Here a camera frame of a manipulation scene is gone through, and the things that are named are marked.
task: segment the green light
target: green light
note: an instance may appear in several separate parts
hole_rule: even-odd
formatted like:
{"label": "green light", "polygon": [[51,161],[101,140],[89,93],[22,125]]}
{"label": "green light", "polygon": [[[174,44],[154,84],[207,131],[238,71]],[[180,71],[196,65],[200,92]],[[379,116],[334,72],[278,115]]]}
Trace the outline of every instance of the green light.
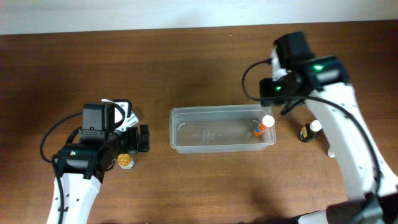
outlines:
{"label": "green light", "polygon": [[312,66],[312,67],[313,67],[313,69],[315,69],[316,71],[320,71],[320,70],[323,69],[323,66],[322,66],[322,65],[314,65],[314,66]]}

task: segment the wooden table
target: wooden table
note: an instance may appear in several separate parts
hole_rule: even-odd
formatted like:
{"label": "wooden table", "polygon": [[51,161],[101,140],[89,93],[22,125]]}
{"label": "wooden table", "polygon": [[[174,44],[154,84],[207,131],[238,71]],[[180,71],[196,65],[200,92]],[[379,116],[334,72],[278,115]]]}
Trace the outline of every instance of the wooden table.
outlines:
{"label": "wooden table", "polygon": [[[301,143],[305,108],[278,116],[277,142],[263,151],[178,154],[169,112],[186,106],[242,105],[240,81],[267,58],[273,40],[307,33],[318,56],[335,54],[356,90],[363,116],[398,173],[397,21],[132,30],[0,36],[0,222],[44,223],[54,174],[39,155],[46,131],[87,101],[127,98],[150,127],[150,152],[131,170],[105,175],[88,223],[237,223],[291,217],[346,200],[325,138]],[[256,67],[247,85],[270,77]],[[50,157],[81,118],[45,144]]]}

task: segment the white wall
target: white wall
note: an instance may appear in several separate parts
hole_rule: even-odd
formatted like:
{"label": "white wall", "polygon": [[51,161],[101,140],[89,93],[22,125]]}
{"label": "white wall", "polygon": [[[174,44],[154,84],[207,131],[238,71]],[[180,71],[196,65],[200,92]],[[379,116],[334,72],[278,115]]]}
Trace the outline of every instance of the white wall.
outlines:
{"label": "white wall", "polygon": [[0,34],[398,19],[397,0],[0,0]]}

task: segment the white bottle cap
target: white bottle cap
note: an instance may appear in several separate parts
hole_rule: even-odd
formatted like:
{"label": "white bottle cap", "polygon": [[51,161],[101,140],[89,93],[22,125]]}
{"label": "white bottle cap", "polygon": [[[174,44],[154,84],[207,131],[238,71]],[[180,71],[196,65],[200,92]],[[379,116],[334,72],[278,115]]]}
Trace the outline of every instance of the white bottle cap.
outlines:
{"label": "white bottle cap", "polygon": [[265,115],[265,117],[262,119],[262,124],[265,127],[272,127],[275,124],[275,119],[272,116]]}
{"label": "white bottle cap", "polygon": [[310,124],[310,129],[315,132],[320,131],[322,129],[321,122],[319,122],[319,120],[312,121]]}

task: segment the orange bottle with white cap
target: orange bottle with white cap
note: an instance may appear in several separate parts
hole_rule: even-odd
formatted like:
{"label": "orange bottle with white cap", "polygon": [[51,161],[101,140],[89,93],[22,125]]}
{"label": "orange bottle with white cap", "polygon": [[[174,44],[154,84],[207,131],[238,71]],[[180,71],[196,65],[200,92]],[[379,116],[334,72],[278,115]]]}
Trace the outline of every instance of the orange bottle with white cap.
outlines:
{"label": "orange bottle with white cap", "polygon": [[275,119],[270,116],[270,115],[265,115],[265,117],[263,117],[262,122],[259,124],[259,126],[257,126],[253,133],[255,136],[260,136],[262,133],[264,133],[264,131],[267,130],[267,128],[272,127],[275,124]]}

